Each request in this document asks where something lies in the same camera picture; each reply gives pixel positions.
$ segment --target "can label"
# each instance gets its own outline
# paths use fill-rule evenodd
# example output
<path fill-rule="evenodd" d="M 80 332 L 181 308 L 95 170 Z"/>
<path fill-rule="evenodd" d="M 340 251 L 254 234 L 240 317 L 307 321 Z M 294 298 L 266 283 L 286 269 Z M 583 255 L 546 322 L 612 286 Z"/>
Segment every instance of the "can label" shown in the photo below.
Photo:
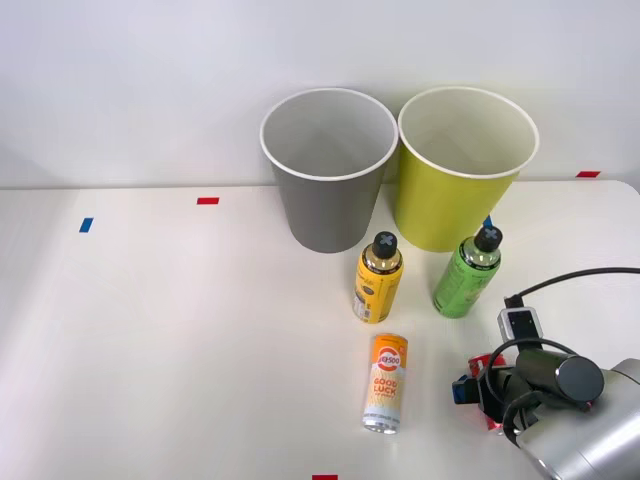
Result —
<path fill-rule="evenodd" d="M 400 425 L 400 406 L 407 368 L 407 340 L 399 335 L 378 335 L 371 354 L 371 373 L 363 422 Z"/>
<path fill-rule="evenodd" d="M 367 268 L 364 253 L 358 260 L 353 311 L 360 320 L 378 323 L 389 316 L 396 296 L 404 263 L 391 272 L 374 272 Z"/>
<path fill-rule="evenodd" d="M 447 317 L 466 315 L 499 266 L 500 261 L 488 267 L 467 262 L 461 244 L 451 257 L 447 271 L 433 294 L 435 307 Z"/>

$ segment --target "cup rim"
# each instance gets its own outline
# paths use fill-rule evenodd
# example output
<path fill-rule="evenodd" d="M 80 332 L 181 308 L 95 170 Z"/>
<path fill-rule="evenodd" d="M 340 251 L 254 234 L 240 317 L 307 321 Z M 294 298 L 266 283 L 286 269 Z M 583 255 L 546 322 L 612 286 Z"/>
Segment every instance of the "cup rim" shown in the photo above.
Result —
<path fill-rule="evenodd" d="M 424 97 L 426 95 L 430 95 L 430 94 L 436 93 L 436 92 L 441 92 L 441 91 L 444 91 L 444 90 L 468 90 L 468 91 L 473 91 L 473 92 L 477 92 L 477 93 L 482 93 L 484 95 L 488 95 L 490 97 L 497 98 L 498 100 L 501 100 L 501 101 L 507 103 L 508 105 L 510 105 L 511 107 L 513 107 L 514 109 L 516 109 L 522 115 L 522 117 L 526 120 L 526 122 L 529 124 L 529 126 L 531 127 L 531 131 L 533 132 L 534 145 L 533 145 L 533 150 L 531 151 L 531 154 L 529 155 L 529 158 L 527 158 L 527 160 L 522 162 L 517 167 L 512 168 L 511 170 L 507 170 L 505 172 L 500 172 L 500 173 L 492 173 L 490 175 L 478 175 L 478 174 L 474 174 L 474 173 L 458 172 L 456 170 L 451 170 L 451 169 L 445 168 L 445 167 L 443 167 L 441 165 L 438 165 L 435 162 L 432 162 L 431 160 L 429 160 L 425 156 L 423 156 L 420 153 L 418 153 L 418 151 L 415 148 L 413 148 L 409 144 L 409 142 L 407 142 L 407 139 L 405 138 L 404 131 L 403 131 L 403 128 L 402 128 L 402 119 L 404 117 L 404 114 L 407 111 L 407 108 L 412 103 L 414 103 L 417 100 L 419 100 L 420 98 L 422 98 L 422 97 Z M 538 149 L 540 148 L 540 133 L 538 132 L 538 127 L 535 124 L 535 122 L 533 121 L 533 119 L 529 116 L 529 114 L 520 105 L 515 103 L 513 100 L 509 100 L 507 97 L 505 97 L 503 95 L 500 95 L 499 93 L 495 93 L 495 92 L 492 92 L 490 90 L 485 90 L 483 88 L 478 88 L 478 87 L 468 87 L 468 86 L 462 86 L 462 85 L 448 85 L 448 86 L 444 86 L 444 87 L 431 88 L 429 90 L 425 90 L 424 92 L 418 93 L 417 95 L 414 95 L 407 103 L 404 104 L 404 106 L 402 107 L 402 110 L 400 110 L 400 115 L 398 115 L 398 129 L 400 131 L 400 138 L 402 139 L 402 143 L 404 144 L 404 146 L 407 147 L 407 149 L 416 158 L 421 160 L 423 163 L 425 163 L 426 165 L 429 165 L 430 167 L 435 168 L 436 170 L 440 170 L 441 172 L 446 173 L 448 175 L 453 175 L 453 176 L 456 176 L 456 177 L 463 177 L 463 178 L 471 178 L 471 179 L 474 179 L 474 180 L 491 180 L 491 179 L 495 179 L 495 178 L 508 177 L 508 176 L 513 175 L 513 174 L 516 174 L 520 170 L 522 170 L 524 167 L 526 167 L 531 162 L 531 160 L 533 160 L 533 157 L 536 156 L 536 153 L 538 153 Z"/>
<path fill-rule="evenodd" d="M 374 163 L 370 167 L 365 168 L 364 170 L 350 173 L 348 175 L 338 175 L 338 176 L 331 176 L 331 177 L 320 177 L 316 175 L 309 175 L 307 173 L 298 172 L 297 170 L 287 167 L 286 165 L 283 165 L 278 160 L 276 160 L 275 157 L 271 154 L 271 152 L 267 148 L 267 144 L 265 143 L 265 139 L 264 139 L 264 128 L 267 122 L 269 121 L 269 117 L 271 117 L 273 112 L 275 112 L 279 107 L 281 107 L 286 102 L 293 100 L 294 98 L 301 97 L 303 95 L 308 95 L 308 94 L 317 93 L 317 92 L 349 93 L 349 94 L 362 97 L 366 100 L 369 100 L 370 102 L 373 102 L 374 104 L 379 106 L 389 118 L 393 128 L 393 141 L 391 142 L 391 148 L 389 148 L 389 151 L 380 160 L 378 160 L 376 163 Z M 398 146 L 399 137 L 400 137 L 399 128 L 398 128 L 398 123 L 396 122 L 395 117 L 393 116 L 391 111 L 380 100 L 377 100 L 372 96 L 367 95 L 366 93 L 358 92 L 357 90 L 351 90 L 350 88 L 340 88 L 340 87 L 312 88 L 309 90 L 303 90 L 301 92 L 294 93 L 293 95 L 286 97 L 284 100 L 281 100 L 280 102 L 276 103 L 273 107 L 271 107 L 271 109 L 267 112 L 267 114 L 263 118 L 262 123 L 260 124 L 260 146 L 262 147 L 262 151 L 267 156 L 267 158 L 271 161 L 271 163 L 273 163 L 278 168 L 284 170 L 285 172 L 291 175 L 294 175 L 299 178 L 304 178 L 306 180 L 313 180 L 316 182 L 337 182 L 341 180 L 350 180 L 352 178 L 358 178 L 366 175 L 367 173 L 373 172 L 374 170 L 384 165 L 387 162 L 387 160 L 389 160 L 391 155 L 393 155 L 393 152 L 396 150 L 396 147 Z"/>

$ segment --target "gray paper cup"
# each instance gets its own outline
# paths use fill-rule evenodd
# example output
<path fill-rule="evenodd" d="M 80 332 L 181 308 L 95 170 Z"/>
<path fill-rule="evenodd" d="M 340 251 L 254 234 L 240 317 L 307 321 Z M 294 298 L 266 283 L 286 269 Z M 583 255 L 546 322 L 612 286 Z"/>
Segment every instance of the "gray paper cup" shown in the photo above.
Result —
<path fill-rule="evenodd" d="M 364 236 L 398 126 L 379 101 L 360 92 L 321 88 L 271 109 L 260 127 L 293 236 L 334 253 Z"/>

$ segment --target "green spray can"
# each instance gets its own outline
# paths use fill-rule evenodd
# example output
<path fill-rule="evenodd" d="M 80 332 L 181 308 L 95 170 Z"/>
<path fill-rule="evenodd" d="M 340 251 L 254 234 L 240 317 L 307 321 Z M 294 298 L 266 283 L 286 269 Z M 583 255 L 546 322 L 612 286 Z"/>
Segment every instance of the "green spray can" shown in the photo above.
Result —
<path fill-rule="evenodd" d="M 433 292 L 433 304 L 445 317 L 464 317 L 500 267 L 502 232 L 484 226 L 464 240 Z"/>

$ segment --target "yellow-green paper cup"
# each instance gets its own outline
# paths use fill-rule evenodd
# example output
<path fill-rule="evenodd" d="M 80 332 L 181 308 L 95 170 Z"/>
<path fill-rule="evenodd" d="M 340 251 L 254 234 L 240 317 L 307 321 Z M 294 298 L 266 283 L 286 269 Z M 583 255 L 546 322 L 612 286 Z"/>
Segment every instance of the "yellow-green paper cup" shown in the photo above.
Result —
<path fill-rule="evenodd" d="M 396 224 L 414 245 L 448 252 L 480 227 L 538 150 L 538 129 L 511 100 L 472 87 L 413 97 L 398 118 Z"/>

